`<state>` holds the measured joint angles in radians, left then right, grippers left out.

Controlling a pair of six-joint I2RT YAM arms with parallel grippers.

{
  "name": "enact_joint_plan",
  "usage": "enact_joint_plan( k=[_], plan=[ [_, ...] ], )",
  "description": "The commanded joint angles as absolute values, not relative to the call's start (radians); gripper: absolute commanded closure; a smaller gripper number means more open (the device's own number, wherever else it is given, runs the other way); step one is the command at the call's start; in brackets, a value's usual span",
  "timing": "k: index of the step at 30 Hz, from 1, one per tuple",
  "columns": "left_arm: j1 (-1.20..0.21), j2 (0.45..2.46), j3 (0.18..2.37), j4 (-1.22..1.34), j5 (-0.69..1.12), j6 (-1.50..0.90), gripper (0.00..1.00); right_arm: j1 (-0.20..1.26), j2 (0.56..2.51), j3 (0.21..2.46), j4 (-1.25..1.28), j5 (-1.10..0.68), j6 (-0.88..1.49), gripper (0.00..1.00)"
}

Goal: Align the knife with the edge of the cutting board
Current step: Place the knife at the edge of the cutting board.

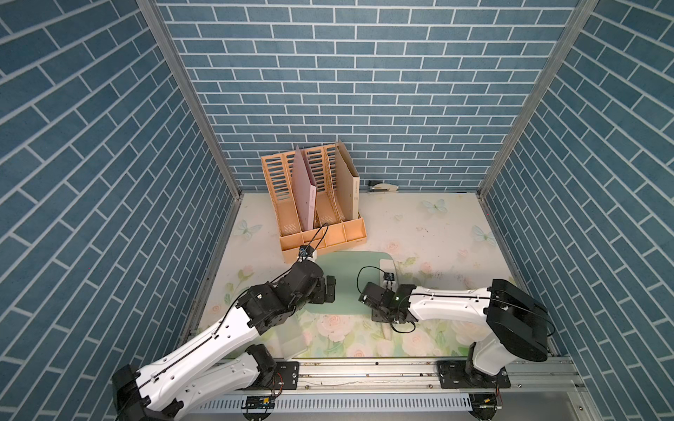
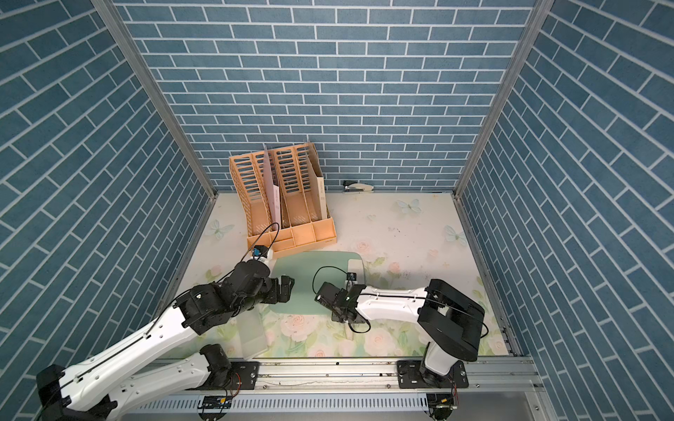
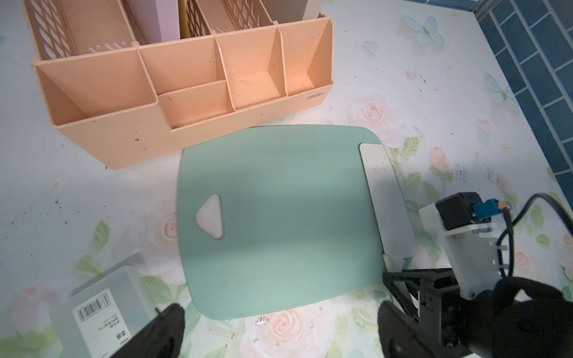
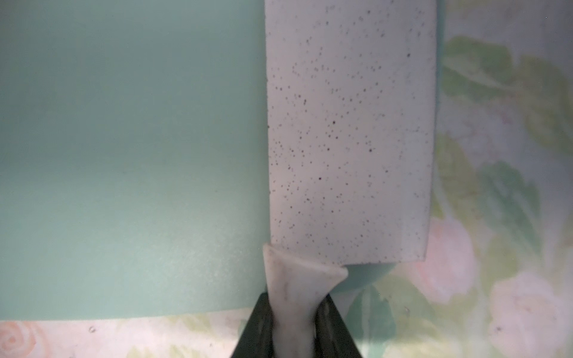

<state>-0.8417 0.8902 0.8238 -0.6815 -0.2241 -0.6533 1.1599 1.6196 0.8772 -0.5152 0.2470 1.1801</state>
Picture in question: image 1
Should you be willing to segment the green cutting board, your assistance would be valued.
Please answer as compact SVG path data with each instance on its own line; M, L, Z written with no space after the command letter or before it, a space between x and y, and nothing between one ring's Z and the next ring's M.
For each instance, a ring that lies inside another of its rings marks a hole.
M363 289L368 282L380 285L379 261L392 260L381 252L339 251L319 256L316 260L325 275L336 278L335 301L325 305L307 305L308 312L321 315L367 316L369 307L360 303L360 293L356 287L356 277L360 274L359 285Z

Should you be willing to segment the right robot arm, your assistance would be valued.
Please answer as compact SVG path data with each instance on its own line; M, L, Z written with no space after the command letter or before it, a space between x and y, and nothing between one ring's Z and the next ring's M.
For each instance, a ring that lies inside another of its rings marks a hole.
M465 291L412 284L400 284L393 290L369 282L359 301L390 325L449 320L486 329L484 338L470 342L467 375L495 377L517 359L548 359L547 341L553 324L547 308L503 279L494 279L487 288Z

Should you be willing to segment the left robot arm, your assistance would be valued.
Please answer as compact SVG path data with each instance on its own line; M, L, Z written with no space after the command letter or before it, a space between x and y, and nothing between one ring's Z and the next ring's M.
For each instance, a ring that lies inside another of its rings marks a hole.
M262 389L273 399L283 387L263 333L305 305L335 301L336 280L310 259L296 261L271 282L236 298L215 324L174 352L142 368L112 376L119 420L180 420L204 403L239 389Z

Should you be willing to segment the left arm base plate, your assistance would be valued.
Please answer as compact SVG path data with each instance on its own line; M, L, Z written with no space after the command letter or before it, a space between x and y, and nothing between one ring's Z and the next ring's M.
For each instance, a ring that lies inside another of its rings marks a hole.
M261 374L256 385L274 392L296 390L299 380L299 363L294 361L278 361L272 370Z

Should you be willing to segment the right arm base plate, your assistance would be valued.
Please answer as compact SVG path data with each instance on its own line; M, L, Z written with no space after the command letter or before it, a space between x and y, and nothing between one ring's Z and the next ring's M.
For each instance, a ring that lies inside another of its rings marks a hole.
M436 364L443 389L509 389L511 382L505 368L498 375L487 375L473 367L471 361L445 360Z

